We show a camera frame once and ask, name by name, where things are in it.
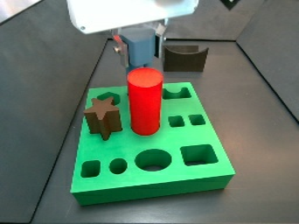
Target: rectangular hole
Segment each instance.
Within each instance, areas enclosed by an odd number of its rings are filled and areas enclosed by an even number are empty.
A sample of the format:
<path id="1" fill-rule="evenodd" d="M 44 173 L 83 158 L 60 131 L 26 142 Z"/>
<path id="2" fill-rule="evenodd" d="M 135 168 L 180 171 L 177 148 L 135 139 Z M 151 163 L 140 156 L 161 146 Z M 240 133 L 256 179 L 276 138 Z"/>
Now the rectangular hole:
<path id="1" fill-rule="evenodd" d="M 203 125 L 205 121 L 201 115 L 189 115 L 191 125 Z"/>
<path id="2" fill-rule="evenodd" d="M 181 147 L 181 159 L 187 166 L 207 165 L 219 162 L 209 144 Z"/>
<path id="3" fill-rule="evenodd" d="M 83 178 L 95 178 L 100 172 L 100 162 L 97 160 L 87 161 L 81 165 L 80 176 Z"/>
<path id="4" fill-rule="evenodd" d="M 184 126 L 184 121 L 183 117 L 180 115 L 176 116 L 169 116 L 168 117 L 168 122 L 172 128 L 183 127 Z"/>

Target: white robot part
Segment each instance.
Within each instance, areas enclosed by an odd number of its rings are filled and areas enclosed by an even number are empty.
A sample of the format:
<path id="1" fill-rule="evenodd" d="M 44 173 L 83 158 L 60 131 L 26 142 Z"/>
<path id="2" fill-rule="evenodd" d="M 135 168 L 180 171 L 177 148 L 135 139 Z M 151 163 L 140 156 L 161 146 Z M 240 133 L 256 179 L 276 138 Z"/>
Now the white robot part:
<path id="1" fill-rule="evenodd" d="M 69 18 L 85 34 L 192 14 L 200 0 L 68 0 Z"/>

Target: green foam block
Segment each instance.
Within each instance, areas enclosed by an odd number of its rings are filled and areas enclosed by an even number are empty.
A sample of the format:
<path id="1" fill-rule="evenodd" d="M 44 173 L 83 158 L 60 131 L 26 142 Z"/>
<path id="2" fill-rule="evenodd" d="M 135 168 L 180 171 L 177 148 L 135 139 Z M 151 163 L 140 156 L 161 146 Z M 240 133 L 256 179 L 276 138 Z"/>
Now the green foam block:
<path id="1" fill-rule="evenodd" d="M 83 118 L 71 193 L 85 206 L 177 193 L 221 189 L 235 175 L 192 84 L 163 84 L 159 131 L 139 136 L 129 125 L 127 87 L 88 91 L 91 99 L 115 96 L 123 131 L 104 141 Z"/>

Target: hexagonal hole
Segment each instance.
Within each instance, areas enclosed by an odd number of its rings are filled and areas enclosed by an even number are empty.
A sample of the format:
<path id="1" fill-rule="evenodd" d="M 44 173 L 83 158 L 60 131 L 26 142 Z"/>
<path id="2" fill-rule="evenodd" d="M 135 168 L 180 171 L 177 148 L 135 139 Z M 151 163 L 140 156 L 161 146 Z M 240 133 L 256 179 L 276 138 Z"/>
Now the hexagonal hole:
<path id="1" fill-rule="evenodd" d="M 99 95 L 97 96 L 97 99 L 101 100 L 101 101 L 104 101 L 111 96 L 113 97 L 113 103 L 115 103 L 115 105 L 117 105 L 120 103 L 120 96 L 119 96 L 119 94 L 107 92 L 107 93 Z"/>

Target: red cylinder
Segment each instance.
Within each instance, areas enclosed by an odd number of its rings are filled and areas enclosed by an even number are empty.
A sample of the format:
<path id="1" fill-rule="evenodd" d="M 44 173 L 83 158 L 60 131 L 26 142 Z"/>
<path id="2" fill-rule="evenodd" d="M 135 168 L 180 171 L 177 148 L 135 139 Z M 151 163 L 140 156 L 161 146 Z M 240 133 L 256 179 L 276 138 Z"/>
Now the red cylinder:
<path id="1" fill-rule="evenodd" d="M 131 127 L 140 136 L 160 128 L 163 74 L 151 67 L 135 69 L 127 76 Z"/>

